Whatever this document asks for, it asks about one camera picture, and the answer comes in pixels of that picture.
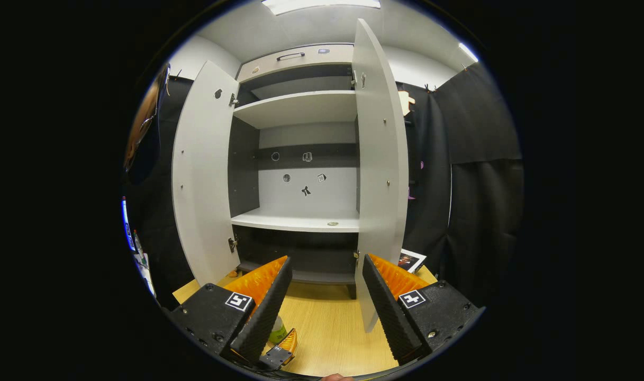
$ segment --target drawer handle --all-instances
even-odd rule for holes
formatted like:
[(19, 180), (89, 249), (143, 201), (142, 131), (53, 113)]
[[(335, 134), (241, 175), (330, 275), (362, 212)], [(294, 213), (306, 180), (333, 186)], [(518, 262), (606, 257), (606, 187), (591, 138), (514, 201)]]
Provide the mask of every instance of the drawer handle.
[(300, 53), (291, 53), (291, 54), (285, 54), (285, 55), (283, 55), (283, 56), (279, 56), (279, 57), (277, 57), (277, 60), (278, 60), (278, 61), (281, 61), (281, 60), (282, 60), (282, 57), (286, 57), (286, 56), (297, 56), (298, 54), (300, 54), (300, 55), (301, 55), (301, 57), (305, 57), (305, 53), (303, 53), (303, 52), (301, 51)]

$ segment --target drawer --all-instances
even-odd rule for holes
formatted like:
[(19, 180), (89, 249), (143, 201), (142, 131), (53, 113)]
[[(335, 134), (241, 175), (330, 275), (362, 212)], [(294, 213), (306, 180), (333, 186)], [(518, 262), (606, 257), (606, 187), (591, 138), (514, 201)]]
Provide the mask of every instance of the drawer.
[(237, 82), (242, 84), (250, 79), (289, 68), (351, 64), (353, 48), (354, 46), (347, 44), (327, 44), (278, 51), (244, 63), (237, 74)]

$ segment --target ceiling light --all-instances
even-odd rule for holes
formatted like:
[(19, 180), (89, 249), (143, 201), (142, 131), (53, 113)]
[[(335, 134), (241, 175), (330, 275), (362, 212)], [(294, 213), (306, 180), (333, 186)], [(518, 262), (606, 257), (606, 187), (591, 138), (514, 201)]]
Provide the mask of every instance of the ceiling light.
[(468, 48), (467, 48), (467, 46), (465, 46), (465, 45), (463, 45), (462, 43), (460, 43), (460, 44), (458, 44), (458, 47), (459, 47), (462, 51), (464, 51), (468, 56), (470, 56), (470, 58), (472, 58), (472, 61), (474, 61), (474, 62), (479, 62), (479, 60), (477, 60), (477, 57), (475, 57), (475, 55), (474, 55), (474, 54), (472, 54), (472, 51), (470, 51), (470, 49), (468, 49)]
[(380, 8), (379, 0), (263, 0), (263, 5), (275, 15), (322, 5), (356, 5), (358, 7)]

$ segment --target black curtain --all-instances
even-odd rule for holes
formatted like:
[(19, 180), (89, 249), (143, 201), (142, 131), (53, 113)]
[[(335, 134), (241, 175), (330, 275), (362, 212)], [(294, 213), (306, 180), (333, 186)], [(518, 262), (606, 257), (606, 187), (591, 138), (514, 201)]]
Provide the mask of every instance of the black curtain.
[(169, 78), (169, 95), (160, 102), (158, 111), (159, 158), (145, 180), (125, 184), (129, 224), (136, 229), (141, 245), (150, 257), (150, 277), (157, 301), (170, 310), (178, 306), (172, 292), (194, 279), (176, 230), (171, 195), (171, 157), (176, 127), (192, 84), (189, 79)]
[(397, 87), (416, 100), (405, 116), (415, 200), (403, 247), (428, 256), (439, 279), (484, 305), (500, 285), (522, 216), (522, 155), (510, 111), (481, 63), (433, 92)]

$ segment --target wooden floor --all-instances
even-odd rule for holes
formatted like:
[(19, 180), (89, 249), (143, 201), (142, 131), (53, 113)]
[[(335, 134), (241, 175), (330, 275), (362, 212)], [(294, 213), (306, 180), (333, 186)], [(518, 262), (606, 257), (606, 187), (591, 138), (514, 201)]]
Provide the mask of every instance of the wooden floor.
[[(429, 284), (436, 282), (423, 266), (418, 274)], [(223, 278), (219, 286), (236, 278)], [(200, 285), (196, 280), (174, 292), (179, 303), (184, 302)], [(397, 366), (387, 345), (383, 326), (363, 329), (359, 302), (349, 298), (343, 285), (312, 285), (292, 282), (286, 292), (280, 313), (285, 328), (295, 328), (298, 349), (295, 358), (282, 369), (310, 376), (340, 373), (358, 376)], [(268, 343), (266, 352), (271, 347)]]

